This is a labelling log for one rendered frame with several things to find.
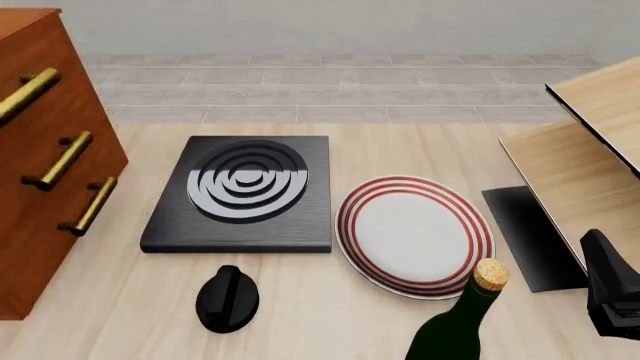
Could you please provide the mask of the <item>wooden cabinet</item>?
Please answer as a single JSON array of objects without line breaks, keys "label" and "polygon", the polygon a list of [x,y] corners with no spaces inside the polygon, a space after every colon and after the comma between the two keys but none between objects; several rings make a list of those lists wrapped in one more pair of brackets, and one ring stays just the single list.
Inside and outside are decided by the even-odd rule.
[{"label": "wooden cabinet", "polygon": [[[94,192],[128,163],[57,8],[0,8],[0,101],[20,77],[54,68],[61,80],[0,127],[0,320],[25,318],[79,237],[73,222]],[[20,183],[65,150],[60,137],[90,131],[93,142],[51,191]]]}]

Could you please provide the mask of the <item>pale wooden rack, black base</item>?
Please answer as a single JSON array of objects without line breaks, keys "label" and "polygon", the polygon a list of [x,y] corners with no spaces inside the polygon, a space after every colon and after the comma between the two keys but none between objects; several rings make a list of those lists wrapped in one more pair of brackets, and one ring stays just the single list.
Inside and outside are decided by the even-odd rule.
[{"label": "pale wooden rack, black base", "polygon": [[500,137],[524,183],[482,193],[520,272],[534,293],[586,287],[592,229],[640,272],[640,56],[546,90],[570,118]]}]

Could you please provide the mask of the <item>white plate with red rings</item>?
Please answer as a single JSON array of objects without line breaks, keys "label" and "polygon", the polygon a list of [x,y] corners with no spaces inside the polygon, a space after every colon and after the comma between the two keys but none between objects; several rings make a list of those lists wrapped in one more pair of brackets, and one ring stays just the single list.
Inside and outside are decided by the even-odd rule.
[{"label": "white plate with red rings", "polygon": [[353,188],[336,209],[335,233],[357,272],[412,299],[460,296],[479,260],[496,255],[476,206],[419,176],[381,176]]}]

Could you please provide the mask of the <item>round black stove knob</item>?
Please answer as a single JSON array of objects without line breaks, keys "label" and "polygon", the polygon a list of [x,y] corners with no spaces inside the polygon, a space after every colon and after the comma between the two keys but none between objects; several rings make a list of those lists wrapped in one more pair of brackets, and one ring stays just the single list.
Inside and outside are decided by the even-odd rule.
[{"label": "round black stove knob", "polygon": [[236,332],[251,322],[259,308],[256,283],[237,266],[221,266],[201,287],[195,302],[200,323],[210,332]]}]

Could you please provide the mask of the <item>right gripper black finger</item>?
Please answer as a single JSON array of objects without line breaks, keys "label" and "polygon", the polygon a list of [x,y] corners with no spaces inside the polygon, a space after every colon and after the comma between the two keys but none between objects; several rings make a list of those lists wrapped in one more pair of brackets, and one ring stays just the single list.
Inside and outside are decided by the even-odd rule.
[{"label": "right gripper black finger", "polygon": [[588,276],[589,305],[640,305],[640,273],[621,257],[600,230],[580,239]]}]

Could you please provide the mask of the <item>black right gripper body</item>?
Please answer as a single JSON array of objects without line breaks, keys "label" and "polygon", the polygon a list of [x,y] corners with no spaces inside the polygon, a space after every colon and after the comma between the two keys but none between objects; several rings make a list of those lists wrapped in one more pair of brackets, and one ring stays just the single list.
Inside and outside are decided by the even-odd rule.
[{"label": "black right gripper body", "polygon": [[640,336],[640,299],[604,303],[589,298],[587,310],[600,336]]}]

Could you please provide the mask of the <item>dark green corked bottle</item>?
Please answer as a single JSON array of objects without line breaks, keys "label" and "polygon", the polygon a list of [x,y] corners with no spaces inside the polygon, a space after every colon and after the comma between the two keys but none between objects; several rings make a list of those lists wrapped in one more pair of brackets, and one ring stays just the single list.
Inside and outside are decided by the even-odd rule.
[{"label": "dark green corked bottle", "polygon": [[418,329],[405,360],[479,360],[482,320],[509,278],[499,260],[480,260],[455,305]]}]

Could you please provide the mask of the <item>flat black stove plate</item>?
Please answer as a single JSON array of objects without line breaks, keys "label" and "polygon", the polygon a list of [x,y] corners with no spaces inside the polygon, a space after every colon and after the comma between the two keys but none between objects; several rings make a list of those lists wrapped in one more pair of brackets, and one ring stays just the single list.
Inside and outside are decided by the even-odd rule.
[{"label": "flat black stove plate", "polygon": [[330,252],[328,137],[190,137],[140,248],[162,254]]}]

